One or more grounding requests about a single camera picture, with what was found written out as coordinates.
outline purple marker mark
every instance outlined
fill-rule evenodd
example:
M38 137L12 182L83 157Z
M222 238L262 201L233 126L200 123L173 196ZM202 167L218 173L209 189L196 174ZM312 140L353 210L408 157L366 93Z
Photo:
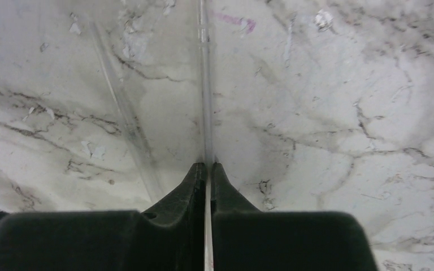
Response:
M252 31L254 31L255 25L257 25L257 23L252 19L239 18L214 11L210 11L210 14L214 15L217 19L224 21L228 24L242 25L242 22L245 20L247 22L247 34L252 33Z

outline marble countertop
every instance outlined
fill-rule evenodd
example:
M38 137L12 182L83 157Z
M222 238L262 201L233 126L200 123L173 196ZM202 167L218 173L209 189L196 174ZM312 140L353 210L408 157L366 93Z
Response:
M234 186L262 210L351 213L381 270L434 271L434 0L211 5L215 149ZM320 10L331 28L315 25ZM1 210L151 205L89 14L164 190L182 180L200 154L191 11L178 0L0 7Z

